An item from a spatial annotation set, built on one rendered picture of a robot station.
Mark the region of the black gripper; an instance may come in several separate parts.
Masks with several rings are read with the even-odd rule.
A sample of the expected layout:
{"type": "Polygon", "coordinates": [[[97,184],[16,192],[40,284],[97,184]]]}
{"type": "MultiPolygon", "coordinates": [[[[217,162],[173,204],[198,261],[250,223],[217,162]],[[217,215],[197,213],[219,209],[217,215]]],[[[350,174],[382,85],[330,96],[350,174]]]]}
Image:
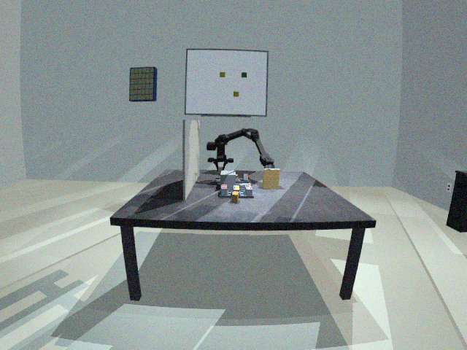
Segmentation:
{"type": "MultiPolygon", "coordinates": [[[[225,151],[217,151],[217,154],[221,155],[221,154],[225,154],[225,151]]],[[[212,162],[216,165],[216,168],[217,168],[217,172],[218,172],[218,162],[217,162],[217,159],[214,159],[213,157],[209,157],[208,158],[208,162],[212,162]]],[[[233,163],[234,162],[234,159],[233,158],[229,158],[229,159],[226,159],[224,160],[224,164],[223,164],[223,171],[224,171],[224,168],[225,168],[225,165],[229,163],[233,163]]]]}

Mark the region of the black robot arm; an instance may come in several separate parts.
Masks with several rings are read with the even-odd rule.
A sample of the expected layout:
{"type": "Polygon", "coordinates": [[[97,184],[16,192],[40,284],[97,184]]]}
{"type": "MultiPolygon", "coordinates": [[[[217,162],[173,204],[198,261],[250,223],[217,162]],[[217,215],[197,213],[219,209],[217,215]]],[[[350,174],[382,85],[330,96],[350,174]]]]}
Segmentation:
{"type": "MultiPolygon", "coordinates": [[[[262,145],[262,142],[260,140],[260,137],[259,137],[259,132],[258,130],[255,130],[255,129],[251,129],[251,128],[244,129],[243,128],[242,130],[237,131],[235,133],[233,132],[229,134],[220,134],[215,139],[215,142],[210,142],[210,141],[207,142],[207,150],[216,150],[216,147],[217,147],[217,151],[225,151],[225,144],[227,145],[227,143],[230,140],[238,138],[240,136],[246,136],[247,138],[252,139],[255,142],[258,148],[258,151],[260,153],[260,162],[263,166],[265,166],[265,168],[275,168],[274,159],[271,158],[271,156],[265,151],[262,145]],[[251,133],[251,135],[247,134],[249,132],[251,133]]],[[[226,155],[217,154],[218,162],[224,162],[224,160],[226,160],[226,155]]]]}

